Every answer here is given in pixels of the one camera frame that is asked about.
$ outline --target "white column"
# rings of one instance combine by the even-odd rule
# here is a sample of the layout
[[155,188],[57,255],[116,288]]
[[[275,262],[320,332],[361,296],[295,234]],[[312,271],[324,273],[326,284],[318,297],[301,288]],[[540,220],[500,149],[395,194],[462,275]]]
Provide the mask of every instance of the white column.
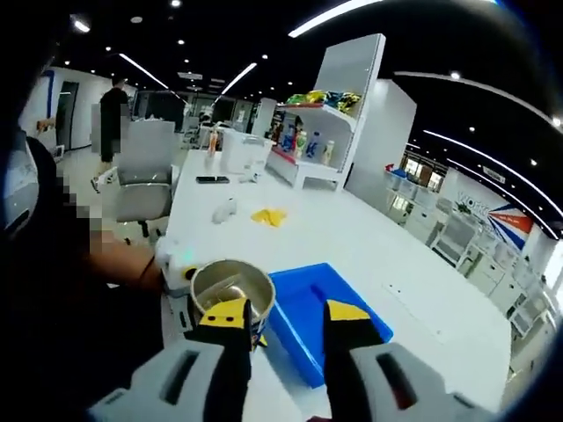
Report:
[[252,125],[253,135],[264,136],[272,124],[272,118],[274,117],[276,106],[277,101],[275,99],[263,98],[260,100],[258,113],[256,114],[256,119]]
[[390,80],[377,80],[366,106],[373,107],[355,152],[354,169],[346,189],[384,212],[387,190],[384,167],[400,165],[416,113],[416,103]]

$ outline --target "tabletop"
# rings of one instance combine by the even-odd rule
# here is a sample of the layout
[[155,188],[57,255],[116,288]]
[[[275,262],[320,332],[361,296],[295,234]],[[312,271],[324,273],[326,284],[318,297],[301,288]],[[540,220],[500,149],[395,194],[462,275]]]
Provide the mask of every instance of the tabletop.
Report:
[[[327,262],[393,329],[392,341],[442,375],[448,392],[499,410],[510,325],[460,273],[351,193],[321,186],[295,190],[269,173],[257,184],[243,184],[237,175],[221,172],[220,153],[211,163],[205,157],[206,151],[187,154],[166,233],[196,261],[241,259],[267,273]],[[196,183],[196,176],[206,175],[224,175],[230,183]],[[214,224],[213,212],[230,198],[237,213]],[[281,227],[250,218],[265,207],[287,212]],[[268,420],[299,420],[289,415],[295,406],[301,419],[330,416],[325,387],[306,388],[278,346],[253,357],[245,420],[262,420],[250,416],[260,408]],[[272,412],[277,397],[285,398]]]

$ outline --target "linear ceiling light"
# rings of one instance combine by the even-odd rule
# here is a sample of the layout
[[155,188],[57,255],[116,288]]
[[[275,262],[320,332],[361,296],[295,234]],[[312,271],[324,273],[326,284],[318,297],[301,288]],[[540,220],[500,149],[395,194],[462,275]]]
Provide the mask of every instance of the linear ceiling light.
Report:
[[[488,3],[497,3],[497,0],[482,0]],[[336,7],[333,7],[329,11],[325,11],[320,15],[316,16],[315,18],[308,20],[304,24],[298,26],[296,29],[291,31],[288,35],[291,38],[297,38],[299,35],[303,35],[310,29],[313,29],[316,26],[324,24],[326,21],[331,19],[337,18],[344,13],[348,13],[349,11],[353,11],[355,9],[359,9],[363,6],[368,6],[373,3],[383,2],[383,0],[349,0],[343,4],[340,4]]]
[[534,217],[536,217],[546,228],[547,230],[552,234],[553,237],[555,237],[555,239],[558,239],[558,236],[555,234],[555,232],[549,227],[549,225],[542,220],[539,215],[537,215],[530,207],[528,207],[526,204],[524,204],[521,200],[519,200],[518,198],[516,198],[516,196],[514,196],[512,193],[510,193],[509,191],[507,191],[506,189],[504,189],[502,186],[497,185],[496,183],[494,183],[492,180],[489,180],[488,178],[484,178],[483,175],[478,174],[476,171],[473,171],[467,167],[465,167],[464,165],[461,165],[458,162],[455,162],[454,160],[450,160],[449,158],[447,158],[447,160],[458,166],[461,167],[462,169],[473,173],[475,176],[479,177],[482,180],[485,180],[486,182],[490,183],[491,185],[493,185],[494,187],[496,187],[497,189],[499,189],[501,192],[505,193],[506,195],[508,195],[510,198],[512,198],[513,200],[515,200],[516,202],[518,202],[520,205],[522,205],[524,208],[526,208],[528,211],[530,211],[530,214],[532,214]]
[[133,66],[135,66],[136,68],[138,68],[142,73],[144,73],[146,76],[150,77],[153,81],[161,84],[162,86],[164,86],[167,90],[169,89],[167,85],[164,85],[162,82],[160,82],[158,79],[156,79],[147,69],[145,69],[143,66],[141,66],[140,64],[138,64],[137,62],[135,62],[133,59],[130,59],[129,57],[127,57],[125,54],[120,53],[120,57],[131,63]]
[[460,141],[455,141],[447,136],[444,135],[439,135],[439,134],[435,134],[434,132],[430,132],[429,130],[423,130],[422,132],[424,132],[425,134],[429,134],[432,136],[436,136],[438,138],[442,138],[445,141],[448,142],[452,142],[455,143],[456,145],[459,145],[460,147],[463,147],[465,149],[468,149],[469,151],[472,151],[476,154],[479,154],[480,156],[483,156],[484,158],[487,158],[489,160],[491,160],[493,163],[499,165],[500,167],[502,167],[503,169],[510,171],[512,174],[514,174],[517,178],[519,178],[520,180],[522,180],[522,182],[526,183],[529,187],[531,187],[534,191],[536,191],[537,193],[539,193],[545,200],[547,200],[551,206],[559,213],[559,215],[561,217],[563,217],[563,210],[561,210],[561,208],[559,208],[557,206],[557,204],[555,202],[553,202],[553,200],[547,196],[541,189],[539,189],[536,185],[534,185],[533,183],[531,183],[527,178],[525,178],[523,175],[521,175],[520,173],[518,173],[517,171],[512,170],[510,167],[508,167],[507,165],[505,165],[504,163],[501,163],[499,160],[496,160],[494,158],[492,158],[491,156],[488,156],[487,154],[485,154],[484,152],[479,151],[478,149],[475,149],[473,147],[470,147],[469,145],[465,145],[464,143],[461,143]]
[[235,77],[232,81],[230,81],[230,84],[227,85],[227,87],[223,90],[223,92],[221,92],[221,95],[225,95],[227,93],[227,91],[233,87],[234,84],[236,84],[238,81],[240,81],[243,77],[245,77],[245,75],[250,72],[252,69],[254,69],[256,67],[256,63],[251,63],[249,64],[245,70],[243,70],[242,72],[240,72],[237,77]]

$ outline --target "metal cup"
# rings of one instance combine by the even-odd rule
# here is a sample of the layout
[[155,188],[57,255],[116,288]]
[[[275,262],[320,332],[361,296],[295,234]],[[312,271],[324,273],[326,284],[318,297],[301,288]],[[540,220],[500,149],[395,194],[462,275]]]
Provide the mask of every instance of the metal cup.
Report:
[[191,295],[201,315],[219,302],[245,297],[251,302],[252,344],[256,346],[274,306],[275,288],[270,277],[244,261],[225,259],[197,270]]

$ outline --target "bottle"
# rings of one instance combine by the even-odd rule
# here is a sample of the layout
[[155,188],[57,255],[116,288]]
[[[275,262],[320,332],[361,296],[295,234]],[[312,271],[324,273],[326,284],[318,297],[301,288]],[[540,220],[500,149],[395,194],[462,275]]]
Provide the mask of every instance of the bottle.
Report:
[[313,137],[311,138],[311,141],[307,145],[307,151],[305,152],[305,154],[307,154],[308,158],[314,158],[315,157],[315,152],[317,152],[317,146],[318,146],[319,140],[320,140],[320,133],[315,132],[313,134]]
[[219,138],[219,134],[215,129],[211,131],[209,134],[209,147],[208,147],[208,156],[212,157],[215,155],[215,150],[217,148],[217,140]]
[[301,158],[303,151],[305,150],[305,145],[307,144],[307,132],[302,130],[296,138],[296,152],[295,157],[297,159]]
[[321,163],[323,165],[330,165],[331,158],[333,156],[334,141],[329,141],[325,146],[325,151],[323,152],[323,157],[321,158]]

